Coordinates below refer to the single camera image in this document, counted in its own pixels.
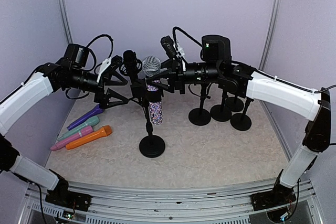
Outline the rhinestone silver microphone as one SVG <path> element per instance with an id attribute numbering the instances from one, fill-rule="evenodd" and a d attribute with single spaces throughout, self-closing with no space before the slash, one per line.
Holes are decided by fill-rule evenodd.
<path id="1" fill-rule="evenodd" d="M 161 91 L 158 87 L 150 85 L 148 78 L 160 73 L 161 62 L 156 56 L 147 56 L 142 61 L 142 67 L 145 74 L 150 120 L 153 124 L 160 125 L 163 122 Z"/>

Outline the purple microphone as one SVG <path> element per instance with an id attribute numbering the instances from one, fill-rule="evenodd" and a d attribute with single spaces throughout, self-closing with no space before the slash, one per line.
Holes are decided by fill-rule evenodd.
<path id="1" fill-rule="evenodd" d="M 104 109 L 102 109 L 99 105 L 96 105 L 93 109 L 91 109 L 90 111 L 88 111 L 87 113 L 85 113 L 84 115 L 82 115 L 81 117 L 73 121 L 72 123 L 70 123 L 67 126 L 67 130 L 70 131 L 74 129 L 76 126 L 79 126 L 81 123 L 85 122 L 87 119 L 95 115 L 101 114 L 103 112 L 104 112 Z"/>

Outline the teal microphone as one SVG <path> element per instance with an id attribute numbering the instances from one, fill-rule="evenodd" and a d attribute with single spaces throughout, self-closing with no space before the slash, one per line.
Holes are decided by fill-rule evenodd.
<path id="1" fill-rule="evenodd" d="M 79 130 L 81 130 L 84 127 L 87 126 L 95 126 L 100 122 L 99 118 L 97 115 L 87 119 L 85 122 L 81 123 L 80 125 L 76 126 L 75 128 L 73 128 L 72 130 L 69 130 L 68 132 L 64 133 L 61 137 L 57 138 L 57 141 L 61 141 L 63 139 L 66 139 L 69 136 L 74 135 L 76 132 L 78 132 Z"/>

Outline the pink microphone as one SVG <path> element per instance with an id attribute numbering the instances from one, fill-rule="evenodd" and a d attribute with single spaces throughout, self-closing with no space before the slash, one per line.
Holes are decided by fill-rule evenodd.
<path id="1" fill-rule="evenodd" d="M 93 128 L 92 126 L 86 126 L 80 130 L 78 130 L 76 133 L 74 133 L 73 135 L 65 138 L 64 140 L 61 140 L 59 142 L 57 142 L 55 145 L 53 145 L 50 150 L 51 151 L 56 151 L 56 150 L 59 150 L 61 148 L 64 148 L 67 144 L 83 137 L 83 136 L 86 136 L 90 133 L 93 132 Z"/>

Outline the black stand of orange microphone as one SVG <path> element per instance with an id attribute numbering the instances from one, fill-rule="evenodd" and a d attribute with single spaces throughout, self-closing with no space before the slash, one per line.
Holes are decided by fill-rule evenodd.
<path id="1" fill-rule="evenodd" d="M 188 114 L 189 121 L 197 126 L 204 126 L 211 121 L 211 114 L 204 109 L 204 102 L 207 98 L 208 84 L 201 84 L 200 103 L 198 108 L 192 109 Z"/>

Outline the black stand of rhinestone microphone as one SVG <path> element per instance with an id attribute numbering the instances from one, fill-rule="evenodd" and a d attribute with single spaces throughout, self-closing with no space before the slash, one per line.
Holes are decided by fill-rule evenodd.
<path id="1" fill-rule="evenodd" d="M 146 83 L 145 80 L 142 79 L 144 81 L 145 84 L 145 98 L 144 98 L 144 102 L 145 102 L 145 112 L 146 112 L 146 132 L 147 132 L 147 136 L 145 136 L 139 143 L 139 150 L 140 153 L 148 158 L 156 158 L 159 157 L 163 154 L 163 152 L 165 151 L 165 141 L 157 136 L 153 134 L 153 124 L 150 120 L 150 114 L 149 114 L 149 101 L 147 98 L 147 89 L 146 89 Z"/>

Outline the black stand of pink microphone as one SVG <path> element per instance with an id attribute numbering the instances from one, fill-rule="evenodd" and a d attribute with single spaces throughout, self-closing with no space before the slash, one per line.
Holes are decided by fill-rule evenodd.
<path id="1" fill-rule="evenodd" d="M 232 111 L 226 105 L 227 99 L 228 99 L 227 91 L 223 91 L 221 104 L 214 105 L 211 108 L 210 114 L 215 121 L 227 122 L 231 119 Z"/>

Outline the black stand of teal microphone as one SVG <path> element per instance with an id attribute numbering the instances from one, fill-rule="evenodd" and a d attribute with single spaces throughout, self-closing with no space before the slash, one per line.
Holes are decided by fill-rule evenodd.
<path id="1" fill-rule="evenodd" d="M 236 130 L 247 131 L 251 128 L 251 124 L 252 124 L 251 119 L 246 114 L 251 102 L 253 102 L 253 99 L 246 98 L 246 102 L 245 102 L 242 113 L 236 113 L 231 117 L 230 124 Z"/>

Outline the black stand of purple microphone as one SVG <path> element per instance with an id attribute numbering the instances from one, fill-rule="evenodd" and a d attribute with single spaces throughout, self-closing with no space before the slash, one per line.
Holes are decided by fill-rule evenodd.
<path id="1" fill-rule="evenodd" d="M 226 99 L 226 106 L 232 112 L 240 112 L 244 108 L 244 103 L 238 96 L 234 96 Z"/>

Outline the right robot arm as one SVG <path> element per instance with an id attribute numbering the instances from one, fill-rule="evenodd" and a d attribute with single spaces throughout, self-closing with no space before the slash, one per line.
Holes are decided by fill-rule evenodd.
<path id="1" fill-rule="evenodd" d="M 307 121 L 305 136 L 287 167 L 278 175 L 269 191 L 251 195 L 255 211 L 273 208 L 298 199 L 295 185 L 309 170 L 318 154 L 330 145 L 331 108 L 328 89 L 309 89 L 270 76 L 245 63 L 232 60 L 230 40 L 220 35 L 202 37 L 200 63 L 188 63 L 175 39 L 161 39 L 168 60 L 146 57 L 143 71 L 150 85 L 168 92 L 184 92 L 186 84 L 217 83 L 225 92 L 244 98 L 268 102 L 303 116 Z"/>

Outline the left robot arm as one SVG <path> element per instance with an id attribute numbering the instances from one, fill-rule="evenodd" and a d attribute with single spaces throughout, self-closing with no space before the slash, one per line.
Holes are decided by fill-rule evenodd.
<path id="1" fill-rule="evenodd" d="M 5 135 L 37 102 L 59 89 L 74 88 L 94 93 L 94 102 L 102 109 L 127 104 L 126 97 L 110 89 L 110 86 L 128 83 L 117 72 L 122 65 L 122 57 L 109 56 L 103 61 L 99 73 L 94 74 L 84 69 L 91 52 L 88 47 L 69 44 L 62 58 L 55 63 L 38 66 L 27 81 L 1 101 L 1 170 L 46 188 L 47 202 L 80 211 L 88 211 L 91 196 L 69 190 L 66 179 L 23 156 Z"/>

